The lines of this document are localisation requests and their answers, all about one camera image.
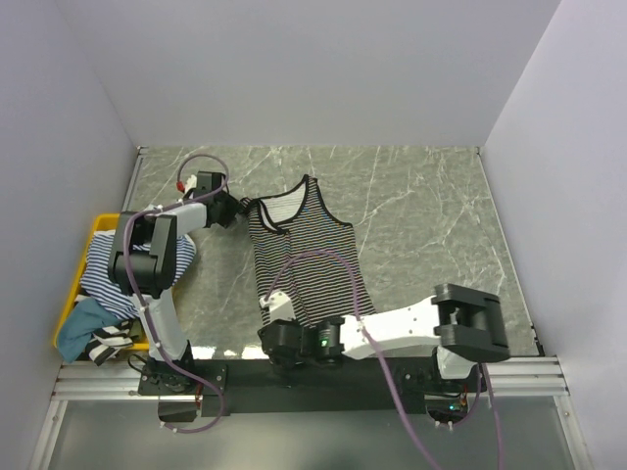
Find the black white striped tank top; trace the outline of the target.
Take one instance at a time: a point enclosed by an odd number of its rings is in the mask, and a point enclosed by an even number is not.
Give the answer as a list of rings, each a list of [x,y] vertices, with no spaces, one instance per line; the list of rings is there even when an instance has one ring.
[[[243,214],[254,250],[257,292],[281,290],[305,327],[335,316],[376,312],[365,287],[354,226],[334,216],[316,178],[291,190],[245,198]]]

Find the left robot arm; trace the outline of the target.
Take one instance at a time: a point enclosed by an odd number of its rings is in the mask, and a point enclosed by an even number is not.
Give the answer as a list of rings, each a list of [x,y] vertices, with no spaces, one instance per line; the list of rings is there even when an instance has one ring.
[[[193,231],[214,225],[227,227],[239,211],[239,201],[227,189],[227,175],[200,171],[183,199],[166,208],[125,211],[119,216],[107,273],[112,283],[130,298],[148,339],[149,356],[168,362],[161,381],[176,394],[189,391],[196,380],[189,341],[177,319],[172,296],[177,243]]]

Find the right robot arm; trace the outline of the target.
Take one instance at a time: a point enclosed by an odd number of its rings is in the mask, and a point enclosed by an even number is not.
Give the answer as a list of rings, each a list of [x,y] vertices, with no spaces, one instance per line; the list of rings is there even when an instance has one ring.
[[[500,298],[455,284],[438,285],[434,296],[413,305],[362,319],[333,316],[313,327],[297,320],[292,300],[280,290],[260,297],[260,307],[269,314],[269,324],[259,331],[262,349],[283,367],[426,347],[435,354],[431,382],[450,391],[474,365],[510,358]]]

